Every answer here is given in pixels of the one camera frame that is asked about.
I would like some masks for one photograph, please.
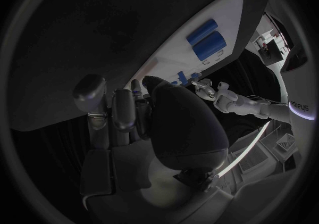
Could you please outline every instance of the blue container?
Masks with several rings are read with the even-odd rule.
[[[218,27],[216,21],[214,19],[209,19],[206,23],[204,23],[197,30],[192,32],[186,40],[189,42],[191,46],[194,46],[196,43],[200,42],[207,35],[213,32]]]
[[[177,73],[179,76],[179,80],[186,85],[188,83],[187,78],[184,75],[184,72],[180,71],[179,73]]]
[[[203,61],[224,47],[226,47],[226,42],[223,36],[216,31],[193,46],[192,49],[197,57]]]

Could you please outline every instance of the white panel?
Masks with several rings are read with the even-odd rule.
[[[231,55],[237,39],[242,4],[243,0],[216,0],[202,9],[155,51],[125,88],[129,89],[131,80],[137,79],[141,82],[146,75],[154,75],[169,82],[177,81],[181,84],[178,80],[178,72],[183,71],[186,78],[190,79],[194,72],[202,72]],[[209,19],[217,22],[218,28],[215,31],[224,37],[227,46],[223,49],[221,56],[218,56],[219,53],[213,54],[207,59],[209,64],[204,65],[193,52],[186,37]],[[142,91],[143,94],[147,94],[144,87]]]

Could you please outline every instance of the light strip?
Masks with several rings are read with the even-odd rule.
[[[289,103],[289,109],[296,115],[304,118],[304,119],[308,119],[308,120],[314,120],[315,118],[313,117],[309,117],[309,116],[305,116],[305,115],[302,115],[301,113],[299,113],[298,111],[294,110],[293,107],[291,106],[291,104]]]
[[[264,127],[260,130],[260,132],[258,133],[258,135],[256,136],[256,138],[250,143],[250,145],[240,154],[240,156],[238,158],[236,158],[229,166],[227,166],[224,170],[222,170],[220,173],[217,174],[217,176],[222,177],[224,176],[228,171],[230,171],[236,164],[238,164],[240,162],[240,160],[242,160],[247,153],[255,146],[255,144],[258,142],[258,140],[261,138],[261,136],[263,135],[264,131],[266,130],[266,128],[268,127],[270,121],[267,122]]]

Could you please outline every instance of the robotic arm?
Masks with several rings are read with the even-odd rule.
[[[269,101],[259,99],[252,100],[242,95],[237,95],[228,90],[229,85],[220,82],[218,91],[212,87],[209,79],[192,81],[196,94],[205,100],[213,101],[216,109],[223,113],[234,112],[237,115],[252,114],[260,119],[274,119],[290,124],[289,107],[281,104],[271,104]]]

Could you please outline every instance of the wire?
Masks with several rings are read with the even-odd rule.
[[[273,102],[273,103],[279,103],[279,104],[282,104],[282,105],[287,105],[288,104],[288,103],[281,103],[281,102],[276,102],[276,101],[273,101],[273,100],[265,99],[265,98],[262,98],[262,97],[260,97],[258,95],[249,95],[249,96],[246,96],[246,97],[249,98],[249,99],[251,99],[251,98],[259,98],[259,99],[263,99],[263,100],[270,101],[270,102]]]

